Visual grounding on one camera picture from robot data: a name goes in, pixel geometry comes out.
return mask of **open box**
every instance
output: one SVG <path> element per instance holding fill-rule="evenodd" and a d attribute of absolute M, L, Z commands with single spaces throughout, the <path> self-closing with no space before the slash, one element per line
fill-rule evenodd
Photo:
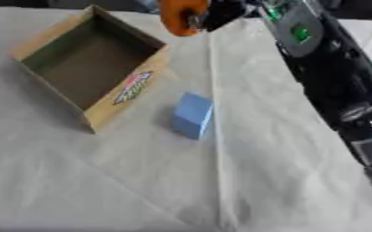
<path fill-rule="evenodd" d="M 18 46 L 12 56 L 97 131 L 162 73 L 166 48 L 92 5 Z"/>

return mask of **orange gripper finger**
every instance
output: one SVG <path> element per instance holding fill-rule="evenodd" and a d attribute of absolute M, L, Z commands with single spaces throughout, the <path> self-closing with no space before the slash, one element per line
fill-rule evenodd
<path fill-rule="evenodd" d="M 161 20 L 169 32 L 177 36 L 191 36 L 199 32 L 190 29 L 189 15 L 202 15 L 209 0 L 161 0 Z"/>

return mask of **green light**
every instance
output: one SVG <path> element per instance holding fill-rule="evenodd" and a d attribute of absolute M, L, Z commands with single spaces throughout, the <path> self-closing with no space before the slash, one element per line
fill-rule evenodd
<path fill-rule="evenodd" d="M 277 20 L 279 18 L 278 13 L 274 9 L 269 9 L 269 18 L 270 20 Z"/>
<path fill-rule="evenodd" d="M 292 27 L 290 32 L 292 33 L 296 42 L 298 42 L 299 44 L 304 43 L 311 37 L 308 29 L 305 28 L 301 23 L 296 24 L 294 27 Z"/>

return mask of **white table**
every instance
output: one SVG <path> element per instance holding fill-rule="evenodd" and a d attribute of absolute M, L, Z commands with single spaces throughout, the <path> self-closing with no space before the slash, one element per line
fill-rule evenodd
<path fill-rule="evenodd" d="M 170 70 L 95 136 L 7 56 L 72 12 L 0 8 L 0 227 L 372 231 L 367 178 L 260 21 L 175 38 L 116 13 L 168 42 Z M 344 24 L 372 57 L 372 22 Z M 199 142 L 170 130 L 185 91 L 216 104 Z"/>

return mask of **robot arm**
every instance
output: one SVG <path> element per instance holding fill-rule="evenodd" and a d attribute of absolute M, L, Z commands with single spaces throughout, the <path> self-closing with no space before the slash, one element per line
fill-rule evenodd
<path fill-rule="evenodd" d="M 180 36 L 214 31 L 257 9 L 313 107 L 372 170 L 372 62 L 317 0 L 185 0 L 189 5 L 176 12 L 164 7 L 171 2 L 182 0 L 161 0 L 162 19 Z M 173 20 L 181 26 L 174 28 Z"/>

